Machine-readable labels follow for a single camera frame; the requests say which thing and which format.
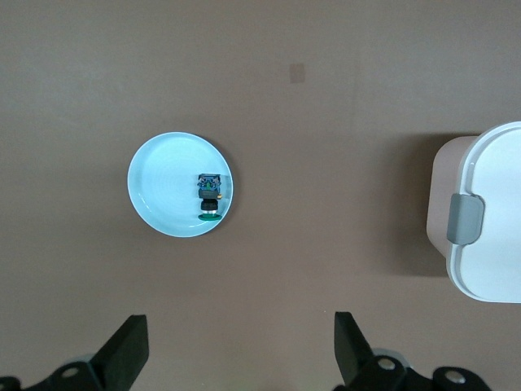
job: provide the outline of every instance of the white lid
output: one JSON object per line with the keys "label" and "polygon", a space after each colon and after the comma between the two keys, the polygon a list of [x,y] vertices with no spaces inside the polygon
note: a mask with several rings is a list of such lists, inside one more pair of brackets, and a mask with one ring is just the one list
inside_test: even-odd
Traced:
{"label": "white lid", "polygon": [[521,122],[491,129],[471,144],[456,192],[481,200],[484,210],[482,222],[470,219],[480,225],[477,239],[450,245],[450,278],[475,299],[521,303]]}

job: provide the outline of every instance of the screw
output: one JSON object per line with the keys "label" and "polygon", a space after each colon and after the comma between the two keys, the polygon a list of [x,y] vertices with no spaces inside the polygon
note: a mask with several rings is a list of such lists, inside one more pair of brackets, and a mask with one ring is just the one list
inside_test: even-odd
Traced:
{"label": "screw", "polygon": [[378,365],[380,365],[380,368],[385,369],[386,371],[392,371],[394,368],[396,368],[396,364],[389,358],[381,358],[378,360]]}
{"label": "screw", "polygon": [[80,370],[78,368],[75,368],[75,367],[68,368],[65,371],[63,371],[62,377],[63,378],[73,377],[73,376],[77,375],[79,371]]}
{"label": "screw", "polygon": [[445,377],[456,384],[463,384],[466,382],[465,376],[458,371],[447,371]]}

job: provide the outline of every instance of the gray latch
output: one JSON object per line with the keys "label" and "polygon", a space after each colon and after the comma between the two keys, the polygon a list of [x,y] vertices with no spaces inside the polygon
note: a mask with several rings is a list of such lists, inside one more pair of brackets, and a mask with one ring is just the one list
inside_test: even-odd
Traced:
{"label": "gray latch", "polygon": [[458,245],[474,243],[481,236],[484,211],[485,204],[479,197],[453,194],[447,239]]}

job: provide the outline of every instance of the light blue plate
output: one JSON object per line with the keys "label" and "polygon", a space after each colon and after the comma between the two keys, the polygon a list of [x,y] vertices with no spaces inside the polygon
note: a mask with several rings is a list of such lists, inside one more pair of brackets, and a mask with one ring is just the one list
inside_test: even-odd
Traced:
{"label": "light blue plate", "polygon": [[220,174],[219,210],[228,213],[234,194],[230,168],[208,141],[189,133],[160,134],[144,143],[130,162],[127,183],[132,205],[152,228],[188,238],[205,234],[221,220],[204,222],[197,182],[199,174]]}

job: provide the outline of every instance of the white container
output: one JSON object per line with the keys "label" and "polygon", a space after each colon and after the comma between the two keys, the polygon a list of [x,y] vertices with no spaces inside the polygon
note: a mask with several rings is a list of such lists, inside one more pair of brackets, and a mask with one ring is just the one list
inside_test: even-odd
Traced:
{"label": "white container", "polygon": [[466,295],[521,303],[521,122],[438,151],[427,235]]}

